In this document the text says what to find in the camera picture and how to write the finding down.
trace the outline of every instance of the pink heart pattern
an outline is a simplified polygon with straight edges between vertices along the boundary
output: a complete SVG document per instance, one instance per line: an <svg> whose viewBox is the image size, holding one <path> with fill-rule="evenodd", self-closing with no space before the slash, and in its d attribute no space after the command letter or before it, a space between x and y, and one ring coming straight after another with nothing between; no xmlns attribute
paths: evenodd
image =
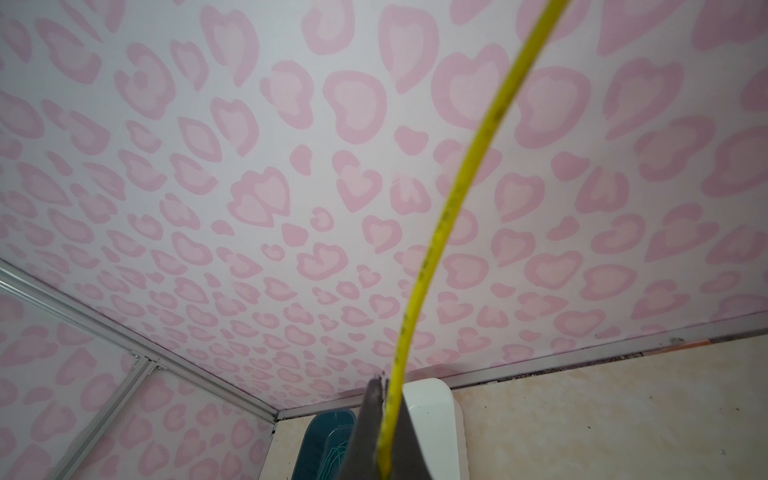
<svg viewBox="0 0 768 480"><path fill-rule="evenodd" d="M343 396L388 369L387 332L516 54L485 33L517 42L544 3L18 2L0 18L0 256L277 408ZM764 308L762 14L596 3L571 3L480 165L413 368L468 372ZM148 38L148 22L166 28ZM29 398L31 425L60 398L33 387L77 389L42 434L74 435L122 370L95 342L15 324L0 322L0 368L57 367L29 388L11 379L5 408ZM208 402L153 385L136 412L152 437L127 455L114 433L90 475L179 477L168 469ZM180 404L177 442L156 438ZM200 430L180 476L250 475L264 442L209 453L232 448L233 425L216 442Z"/></svg>

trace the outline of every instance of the yellow wire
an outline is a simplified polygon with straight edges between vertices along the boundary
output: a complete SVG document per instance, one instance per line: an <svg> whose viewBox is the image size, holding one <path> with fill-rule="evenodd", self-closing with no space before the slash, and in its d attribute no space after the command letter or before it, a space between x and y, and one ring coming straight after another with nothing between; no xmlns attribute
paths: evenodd
<svg viewBox="0 0 768 480"><path fill-rule="evenodd" d="M392 364L392 377L389 380L389 391L377 443L377 462L382 480L388 479L389 473L392 470L392 440L395 437L395 426L397 425L397 417L402 401L402 383L406 374L408 351L411 346L413 331L416 327L416 320L419 318L424 297L427 294L429 283L432 281L432 275L445 248L445 242L451 234L453 222L458 211L461 209L467 190L475 178L475 172L480 166L499 125L504 119L509 105L515 99L515 95L520 90L525 76L531 70L531 66L536 61L549 34L558 23L558 19L567 5L568 0L550 0L541 13L536 26L528 36L528 40L523 44L520 54L507 74L507 78L498 89L498 92L496 92L496 97L485 114L480 128L475 133L472 144L467 150L462 168L456 174L451 193L445 200L445 206L442 209L435 233L432 235L432 242L429 245L422 268L419 271L419 278L413 286L413 292L408 301L406 312L403 315L400 336L397 340L395 360Z"/></svg>

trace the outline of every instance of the white container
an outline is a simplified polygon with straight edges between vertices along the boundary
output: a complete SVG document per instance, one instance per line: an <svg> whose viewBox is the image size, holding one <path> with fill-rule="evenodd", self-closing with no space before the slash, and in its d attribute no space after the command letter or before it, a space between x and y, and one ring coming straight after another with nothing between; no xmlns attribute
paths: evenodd
<svg viewBox="0 0 768 480"><path fill-rule="evenodd" d="M433 480L469 480L464 416L440 379L406 383L402 394Z"/></svg>

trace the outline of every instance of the teal tray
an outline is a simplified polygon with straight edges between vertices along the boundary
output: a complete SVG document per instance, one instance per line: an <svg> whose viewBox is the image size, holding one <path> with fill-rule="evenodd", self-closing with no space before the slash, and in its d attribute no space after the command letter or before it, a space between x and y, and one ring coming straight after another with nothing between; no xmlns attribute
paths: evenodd
<svg viewBox="0 0 768 480"><path fill-rule="evenodd" d="M291 480L333 480L339 473L356 417L352 410L316 416L306 428Z"/></svg>

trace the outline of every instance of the metal strip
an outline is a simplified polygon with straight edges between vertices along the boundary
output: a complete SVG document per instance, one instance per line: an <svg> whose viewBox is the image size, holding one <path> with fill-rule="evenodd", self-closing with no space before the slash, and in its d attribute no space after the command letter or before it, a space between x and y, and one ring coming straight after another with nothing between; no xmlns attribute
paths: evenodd
<svg viewBox="0 0 768 480"><path fill-rule="evenodd" d="M189 383L206 389L242 410L253 413L269 423L275 422L277 410L274 407L214 374L206 372L126 326L108 319L96 310L46 285L4 260L0 260L0 288L5 288L10 293L102 339L156 361Z"/></svg>
<svg viewBox="0 0 768 480"><path fill-rule="evenodd" d="M125 377L107 403L101 407L98 414L91 420L91 423L85 427L80 437L72 442L64 458L59 461L56 468L48 475L47 480L69 480L74 475L80 464L96 446L101 435L106 432L109 425L117 418L122 408L139 388L141 382L156 367L156 362L149 360L147 357L142 356L139 358L131 373Z"/></svg>
<svg viewBox="0 0 768 480"><path fill-rule="evenodd" d="M459 375L446 377L442 379L442 381L448 384L451 389L460 389L466 386L511 379L516 376L542 372L549 369L562 369L617 356L648 352L650 350L664 348L683 342L716 339L718 337L742 335L746 333L759 333L766 329L768 329L768 312L753 313L751 315L738 316L719 322L702 323L700 325L688 326L669 332L657 333L655 335L620 340L613 343L604 343L602 345L591 346L573 352L542 356L537 359L525 360L524 362L461 373ZM277 414L277 420L294 419L300 416L315 415L317 413L335 409L351 409L360 406L361 403L362 395L350 396L344 399L336 399L329 402L281 410L280 413Z"/></svg>

